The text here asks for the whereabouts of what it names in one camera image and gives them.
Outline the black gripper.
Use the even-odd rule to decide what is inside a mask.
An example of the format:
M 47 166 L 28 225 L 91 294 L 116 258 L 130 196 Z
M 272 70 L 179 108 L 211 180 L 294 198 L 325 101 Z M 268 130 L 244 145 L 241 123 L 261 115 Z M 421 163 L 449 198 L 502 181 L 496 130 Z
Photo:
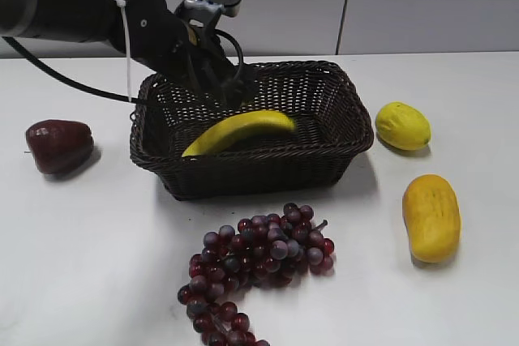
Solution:
M 242 107 L 256 93 L 257 69 L 240 62 L 230 66 L 215 28 L 184 22 L 166 0 L 126 0 L 131 59 L 195 93 L 210 109 Z M 121 27 L 121 52 L 124 38 Z

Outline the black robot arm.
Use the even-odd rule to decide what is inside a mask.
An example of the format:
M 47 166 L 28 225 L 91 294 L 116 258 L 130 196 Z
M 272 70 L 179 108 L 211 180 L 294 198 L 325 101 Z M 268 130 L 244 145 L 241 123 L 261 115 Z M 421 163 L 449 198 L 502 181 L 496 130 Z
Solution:
M 80 91 L 117 100 L 112 92 L 66 77 L 30 53 L 20 40 L 105 42 L 128 62 L 138 62 L 193 93 L 209 107 L 236 109 L 257 93 L 255 68 L 232 63 L 217 28 L 234 17 L 242 0 L 1 0 L 1 36 L 47 75 Z

